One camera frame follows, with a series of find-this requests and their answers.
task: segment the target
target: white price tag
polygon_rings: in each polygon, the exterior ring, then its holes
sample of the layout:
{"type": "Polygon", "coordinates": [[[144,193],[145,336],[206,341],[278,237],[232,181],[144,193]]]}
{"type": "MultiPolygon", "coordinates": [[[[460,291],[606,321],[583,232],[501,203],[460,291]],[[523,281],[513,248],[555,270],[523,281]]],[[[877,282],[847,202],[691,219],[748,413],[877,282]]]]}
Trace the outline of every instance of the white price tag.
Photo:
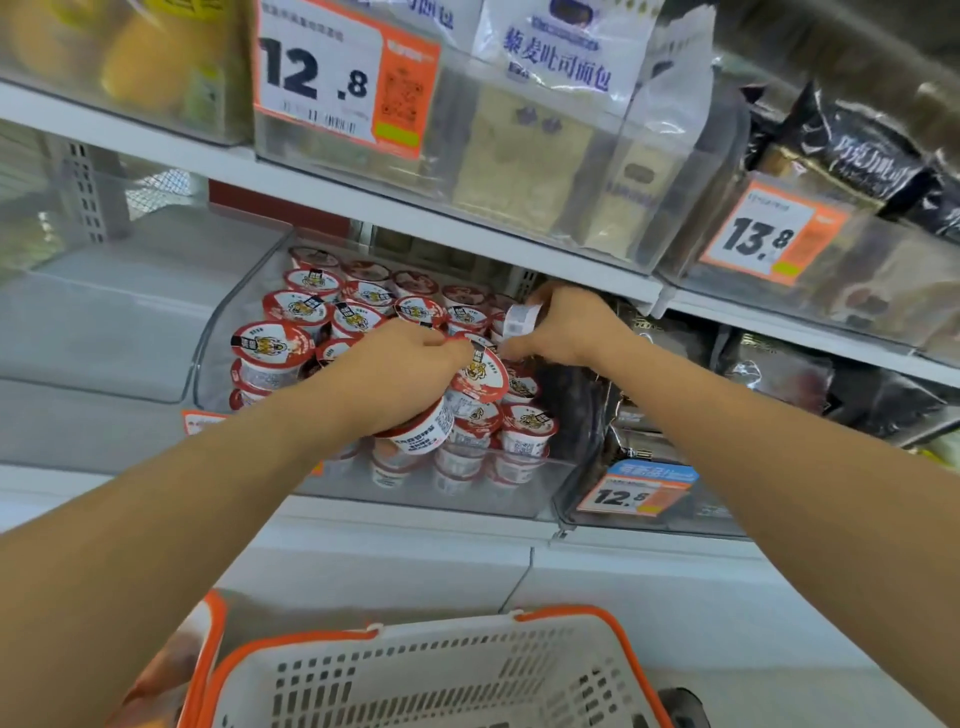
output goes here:
{"type": "Polygon", "coordinates": [[[439,44],[327,0],[259,0],[254,105],[415,158],[439,56],[439,44]]]}
{"type": "Polygon", "coordinates": [[[850,215],[751,182],[701,261],[792,285],[850,215]]]}

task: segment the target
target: shopping basket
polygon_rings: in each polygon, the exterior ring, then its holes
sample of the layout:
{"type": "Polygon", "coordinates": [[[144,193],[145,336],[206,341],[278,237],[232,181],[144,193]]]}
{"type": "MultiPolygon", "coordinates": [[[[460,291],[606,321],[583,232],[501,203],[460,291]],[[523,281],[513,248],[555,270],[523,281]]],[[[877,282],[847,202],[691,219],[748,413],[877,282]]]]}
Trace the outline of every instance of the shopping basket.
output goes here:
{"type": "Polygon", "coordinates": [[[671,728],[623,629],[595,607],[247,644],[198,728],[671,728]]]}

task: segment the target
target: yogurt cup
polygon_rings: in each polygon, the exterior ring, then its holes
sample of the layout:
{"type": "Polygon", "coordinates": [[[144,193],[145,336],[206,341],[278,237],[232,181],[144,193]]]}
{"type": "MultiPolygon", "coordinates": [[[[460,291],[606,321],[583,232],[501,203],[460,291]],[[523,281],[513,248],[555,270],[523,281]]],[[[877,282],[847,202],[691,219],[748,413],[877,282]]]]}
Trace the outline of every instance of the yogurt cup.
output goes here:
{"type": "Polygon", "coordinates": [[[454,283],[445,285],[442,289],[444,305],[447,308],[455,305],[481,306],[487,302],[487,294],[476,286],[454,283]]]}
{"type": "Polygon", "coordinates": [[[485,452],[482,450],[471,452],[469,448],[444,443],[434,454],[433,462],[438,471],[470,480],[483,468],[484,456],[485,452]]]}
{"type": "Polygon", "coordinates": [[[336,338],[327,339],[316,349],[317,361],[323,364],[329,364],[336,360],[340,354],[346,352],[350,347],[357,343],[359,339],[336,338]]]}
{"type": "Polygon", "coordinates": [[[509,483],[517,485],[529,483],[549,455],[549,445],[539,459],[511,457],[504,453],[493,459],[493,471],[501,480],[506,480],[509,483]]]}
{"type": "Polygon", "coordinates": [[[560,424],[532,404],[504,404],[500,440],[507,454],[541,456],[560,424]]]}
{"type": "Polygon", "coordinates": [[[491,436],[500,428],[503,416],[495,402],[476,402],[463,417],[453,421],[449,442],[472,448],[487,448],[491,436]]]}
{"type": "MultiPolygon", "coordinates": [[[[454,338],[466,338],[458,334],[454,338]]],[[[507,394],[507,367],[491,349],[471,342],[473,358],[450,382],[447,396],[457,417],[467,417],[477,404],[500,401],[507,394]]]]}
{"type": "Polygon", "coordinates": [[[415,468],[423,458],[423,454],[407,452],[400,449],[393,440],[377,437],[373,439],[373,457],[387,468],[404,470],[415,468]]]}
{"type": "Polygon", "coordinates": [[[387,490],[393,490],[394,488],[402,486],[414,470],[415,468],[406,468],[404,470],[388,468],[386,465],[377,462],[375,457],[372,457],[370,460],[370,477],[373,485],[387,490]]]}
{"type": "Polygon", "coordinates": [[[309,248],[305,245],[295,245],[287,248],[290,254],[290,260],[294,268],[326,268],[328,270],[339,270],[340,258],[330,254],[327,251],[309,248]]]}
{"type": "Polygon", "coordinates": [[[385,283],[390,280],[387,266],[372,260],[352,260],[341,266],[347,280],[365,280],[369,283],[385,283]]]}
{"type": "Polygon", "coordinates": [[[496,334],[501,339],[503,338],[503,320],[506,318],[506,311],[497,311],[490,317],[490,334],[493,336],[496,334]]]}
{"type": "Polygon", "coordinates": [[[335,303],[330,327],[334,338],[359,339],[380,326],[386,317],[365,303],[335,303]]]}
{"type": "Polygon", "coordinates": [[[271,391],[296,382],[314,350],[310,335],[287,321],[247,324],[233,333],[230,345],[240,357],[240,378],[271,391]]]}
{"type": "Polygon", "coordinates": [[[490,328],[490,318],[479,308],[471,305],[453,305],[446,310],[447,333],[459,331],[478,333],[481,336],[490,328]]]}
{"type": "Polygon", "coordinates": [[[394,316],[396,296],[393,292],[379,283],[370,283],[368,280],[348,280],[340,291],[344,301],[364,303],[381,316],[394,316]]]}
{"type": "Polygon", "coordinates": [[[263,297],[264,318],[273,321],[289,321],[296,324],[314,341],[330,322],[333,311],[324,300],[303,291],[273,291],[263,297]]]}
{"type": "Polygon", "coordinates": [[[378,432],[399,449],[409,454],[423,455],[442,445],[453,428],[453,407],[448,397],[442,397],[417,417],[393,429],[378,432]]]}
{"type": "Polygon", "coordinates": [[[413,324],[440,328],[446,323],[444,307],[425,296],[405,296],[394,308],[397,316],[413,324]]]}
{"type": "Polygon", "coordinates": [[[390,284],[401,299],[407,296],[436,296],[440,290],[435,280],[417,271],[396,271],[390,276],[390,284]]]}
{"type": "Polygon", "coordinates": [[[466,493],[472,484],[473,475],[447,473],[440,468],[439,464],[433,471],[433,487],[445,496],[460,496],[466,493]]]}
{"type": "Polygon", "coordinates": [[[525,368],[517,364],[507,364],[510,376],[510,389],[503,396],[504,402],[529,404],[540,396],[540,383],[525,368]]]}
{"type": "Polygon", "coordinates": [[[344,287],[344,280],[324,268],[298,268],[283,274],[283,282],[295,291],[310,296],[320,296],[326,303],[333,303],[344,287]]]}

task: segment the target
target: barcode label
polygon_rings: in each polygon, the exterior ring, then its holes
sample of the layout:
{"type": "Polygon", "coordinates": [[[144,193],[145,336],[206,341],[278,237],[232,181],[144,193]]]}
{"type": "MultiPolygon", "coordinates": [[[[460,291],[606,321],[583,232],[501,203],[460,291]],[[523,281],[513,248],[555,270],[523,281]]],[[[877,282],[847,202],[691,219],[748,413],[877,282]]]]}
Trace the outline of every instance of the barcode label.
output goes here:
{"type": "Polygon", "coordinates": [[[340,116],[334,116],[332,113],[324,116],[324,126],[333,132],[350,134],[353,136],[356,134],[357,125],[352,121],[347,121],[340,116]]]}

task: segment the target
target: store shelf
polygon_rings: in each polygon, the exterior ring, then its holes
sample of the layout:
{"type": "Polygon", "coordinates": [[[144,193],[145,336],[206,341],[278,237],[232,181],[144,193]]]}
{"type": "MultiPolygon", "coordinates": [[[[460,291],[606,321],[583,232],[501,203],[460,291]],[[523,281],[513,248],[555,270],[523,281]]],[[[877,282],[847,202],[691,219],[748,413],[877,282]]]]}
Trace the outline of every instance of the store shelf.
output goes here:
{"type": "Polygon", "coordinates": [[[412,196],[399,199],[402,193],[392,192],[397,197],[386,197],[312,177],[259,160],[250,148],[206,144],[10,83],[0,83],[0,117],[639,302],[655,302],[663,287],[656,279],[615,265],[449,217],[421,206],[423,200],[412,196]]]}
{"type": "Polygon", "coordinates": [[[783,341],[846,356],[894,372],[960,387],[960,369],[925,359],[902,344],[817,326],[773,311],[723,301],[693,291],[677,290],[667,295],[672,297],[666,300],[666,309],[775,336],[783,341]]]}

